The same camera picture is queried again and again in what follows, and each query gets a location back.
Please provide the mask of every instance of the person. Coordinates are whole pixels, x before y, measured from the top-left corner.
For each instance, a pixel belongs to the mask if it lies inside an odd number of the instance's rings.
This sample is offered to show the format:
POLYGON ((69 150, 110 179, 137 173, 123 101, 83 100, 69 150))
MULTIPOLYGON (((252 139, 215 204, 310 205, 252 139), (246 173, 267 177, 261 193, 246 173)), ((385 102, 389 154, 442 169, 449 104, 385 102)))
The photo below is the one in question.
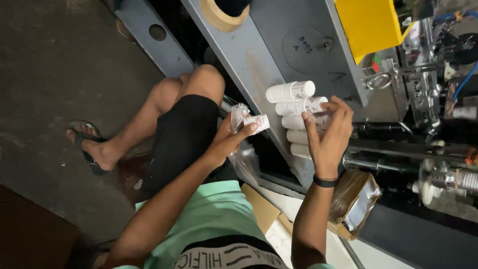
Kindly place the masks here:
MULTIPOLYGON (((258 128, 253 123, 232 134, 230 115, 217 127, 224 88, 219 72, 202 65, 154 86, 138 114, 108 141, 91 123, 70 124, 66 136, 83 151, 94 174, 112 170, 129 149, 155 136, 151 177, 144 179, 136 214, 102 268, 287 268, 257 226, 238 181, 231 177, 203 184, 258 128)), ((331 181, 338 177, 353 111, 335 96, 322 106, 333 115, 321 138, 312 116, 302 114, 322 184, 310 186, 293 225, 295 269, 332 268, 325 258, 331 181)))

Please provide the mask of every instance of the concrete floor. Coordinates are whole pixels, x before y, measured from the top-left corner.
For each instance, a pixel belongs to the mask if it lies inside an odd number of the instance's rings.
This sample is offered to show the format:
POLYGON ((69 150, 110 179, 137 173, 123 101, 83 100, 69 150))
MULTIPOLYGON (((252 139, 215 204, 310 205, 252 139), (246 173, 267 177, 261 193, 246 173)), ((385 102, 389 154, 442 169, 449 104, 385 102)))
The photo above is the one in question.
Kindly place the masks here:
POLYGON ((65 128, 84 119, 114 135, 162 75, 100 0, 3 0, 0 33, 0 184, 90 243, 116 238, 134 210, 115 173, 91 174, 65 128))

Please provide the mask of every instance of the circular metal plate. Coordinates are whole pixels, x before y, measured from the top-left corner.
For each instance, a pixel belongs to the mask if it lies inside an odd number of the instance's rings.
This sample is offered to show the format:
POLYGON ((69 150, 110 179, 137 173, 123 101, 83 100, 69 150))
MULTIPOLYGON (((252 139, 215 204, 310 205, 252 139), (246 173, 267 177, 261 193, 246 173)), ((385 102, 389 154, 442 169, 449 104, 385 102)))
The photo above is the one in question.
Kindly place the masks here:
POLYGON ((317 66, 326 63, 333 44, 311 27, 290 29, 282 40, 282 52, 287 63, 303 74, 313 74, 317 66))

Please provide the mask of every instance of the black shorts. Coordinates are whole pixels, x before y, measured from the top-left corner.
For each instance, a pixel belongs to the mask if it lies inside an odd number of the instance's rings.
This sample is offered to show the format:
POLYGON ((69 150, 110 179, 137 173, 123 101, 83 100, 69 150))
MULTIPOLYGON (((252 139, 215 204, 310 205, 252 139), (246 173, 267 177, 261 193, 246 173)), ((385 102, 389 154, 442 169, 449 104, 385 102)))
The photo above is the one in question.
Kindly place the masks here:
MULTIPOLYGON (((152 198, 204 154, 216 135, 218 117, 219 107, 214 101, 186 95, 158 118, 148 167, 150 177, 143 179, 138 202, 152 198)), ((230 164, 216 169, 205 183, 224 176, 237 179, 230 164)))

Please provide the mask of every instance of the black wristband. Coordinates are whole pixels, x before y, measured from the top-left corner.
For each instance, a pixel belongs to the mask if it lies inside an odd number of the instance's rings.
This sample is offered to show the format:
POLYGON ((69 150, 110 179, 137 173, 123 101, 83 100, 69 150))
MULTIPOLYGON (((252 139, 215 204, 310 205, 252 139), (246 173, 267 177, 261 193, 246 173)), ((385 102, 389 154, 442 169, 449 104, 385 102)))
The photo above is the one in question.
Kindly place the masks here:
POLYGON ((338 183, 338 178, 335 178, 334 180, 325 180, 320 179, 316 175, 314 175, 312 179, 314 180, 314 183, 317 184, 317 186, 322 188, 333 188, 338 183))

